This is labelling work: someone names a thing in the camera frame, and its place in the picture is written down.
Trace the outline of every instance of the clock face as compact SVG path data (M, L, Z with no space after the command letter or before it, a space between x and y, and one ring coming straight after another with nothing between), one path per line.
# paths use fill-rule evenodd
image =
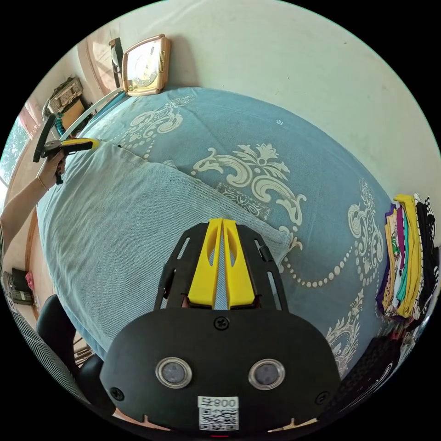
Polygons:
M157 41L138 46L128 54L127 81L129 90L142 90L158 76L159 47Z

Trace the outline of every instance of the hand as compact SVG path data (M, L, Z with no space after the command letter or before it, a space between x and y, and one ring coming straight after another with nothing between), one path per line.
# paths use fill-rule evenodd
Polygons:
M45 159L45 162L38 172L38 177L48 190L53 187L57 181L55 173L60 175L64 173L65 164L66 156L63 150L59 151L55 156Z

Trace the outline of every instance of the label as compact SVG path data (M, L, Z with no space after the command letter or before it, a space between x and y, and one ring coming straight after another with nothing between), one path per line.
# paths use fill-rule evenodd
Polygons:
M198 396L200 430L239 430L237 396Z

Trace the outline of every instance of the stack of clothes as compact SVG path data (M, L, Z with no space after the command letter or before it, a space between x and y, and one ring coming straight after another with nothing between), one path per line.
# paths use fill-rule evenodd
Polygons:
M439 283L439 249L430 198L399 194L386 213L388 264L376 300L379 310L404 327L425 317Z

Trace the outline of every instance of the qr code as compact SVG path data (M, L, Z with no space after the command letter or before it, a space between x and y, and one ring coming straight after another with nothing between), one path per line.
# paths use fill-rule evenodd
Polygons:
M199 409L201 430L239 430L239 409Z

